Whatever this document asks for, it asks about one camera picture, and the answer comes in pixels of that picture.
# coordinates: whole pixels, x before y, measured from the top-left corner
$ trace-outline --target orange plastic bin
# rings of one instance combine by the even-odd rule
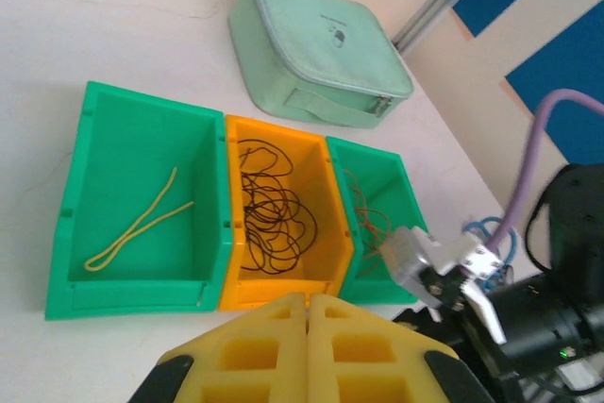
[[[219,304],[221,311],[252,309],[289,293],[337,295],[352,258],[353,244],[340,190],[322,136],[256,120],[226,117],[228,171],[234,245]],[[269,275],[253,268],[252,252],[245,235],[242,165],[249,142],[265,141],[280,148],[292,162],[290,175],[281,184],[297,194],[316,220],[316,238],[292,270]],[[252,165],[252,172],[266,166],[266,160]]]

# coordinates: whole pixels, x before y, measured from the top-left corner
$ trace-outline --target table surface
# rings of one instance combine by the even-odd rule
[[[233,0],[0,0],[0,400],[124,402],[158,357],[236,313],[45,322],[53,230],[86,82],[341,137],[401,155],[431,232],[500,206],[421,86],[374,130],[258,110],[227,30]],[[520,257],[516,275],[532,272]],[[371,307],[391,317],[400,306]]]

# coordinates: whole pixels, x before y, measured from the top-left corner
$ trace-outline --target blue cable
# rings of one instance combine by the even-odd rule
[[[463,227],[462,232],[465,233],[466,231],[479,230],[482,235],[484,235],[485,239],[488,240],[489,238],[491,238],[491,232],[485,225],[491,223],[501,224],[501,218],[496,216],[488,216],[482,219],[481,221],[470,222],[469,224]],[[495,272],[492,276],[482,282],[481,287],[485,291],[490,291],[500,286],[500,282],[505,279],[505,276],[502,271],[510,268],[513,260],[516,257],[516,251],[518,248],[518,236],[516,235],[516,232],[513,229],[510,230],[509,234],[511,242],[510,251],[508,252],[506,258],[503,259],[503,268]],[[498,248],[494,252],[497,254],[498,257],[501,258],[501,252]]]

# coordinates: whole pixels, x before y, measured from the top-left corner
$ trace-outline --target zipper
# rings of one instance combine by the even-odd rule
[[[380,96],[376,104],[371,108],[371,113],[377,116],[377,118],[381,117],[386,110],[390,107],[393,102],[393,98],[389,98],[388,96]]]

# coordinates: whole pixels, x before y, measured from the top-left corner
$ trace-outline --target yellow string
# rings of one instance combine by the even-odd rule
[[[124,247],[124,245],[132,240],[133,238],[136,238],[137,236],[139,236],[141,233],[144,233],[146,230],[148,230],[149,228],[159,224],[161,221],[174,216],[175,214],[180,213],[181,211],[187,209],[188,207],[193,205],[193,202],[188,202],[185,203],[182,207],[177,208],[175,210],[172,210],[166,214],[163,214],[162,216],[158,217],[157,219],[151,221],[149,224],[147,224],[146,226],[139,228],[136,231],[132,231],[134,230],[143,220],[145,217],[147,217],[149,214],[151,214],[151,212],[155,209],[155,207],[158,205],[158,203],[161,201],[161,199],[163,198],[163,196],[166,195],[166,193],[170,190],[170,188],[172,187],[172,183],[174,183],[174,179],[176,177],[176,172],[177,172],[177,168],[175,167],[172,170],[172,174],[170,174],[170,178],[168,179],[168,182],[166,183],[166,185],[163,187],[163,189],[161,190],[161,192],[158,194],[158,196],[155,198],[155,200],[153,201],[153,203],[151,204],[151,206],[149,208],[147,208],[145,210],[145,212],[143,214],[141,214],[136,221],[134,221],[134,223],[128,227],[128,229],[122,233],[122,235],[120,235],[120,237],[115,240],[107,249],[105,249],[103,252],[100,252],[99,254],[96,254],[94,257],[90,257],[89,259],[86,260],[86,262],[84,263],[84,269],[86,269],[86,271],[90,271],[91,273],[95,273],[97,271],[100,271],[104,268],[106,268],[115,258],[115,256],[117,256],[118,252],[122,249],[122,247]],[[101,260],[104,257],[105,260],[100,263],[97,264],[96,266],[92,266],[92,263],[94,263],[95,261]]]

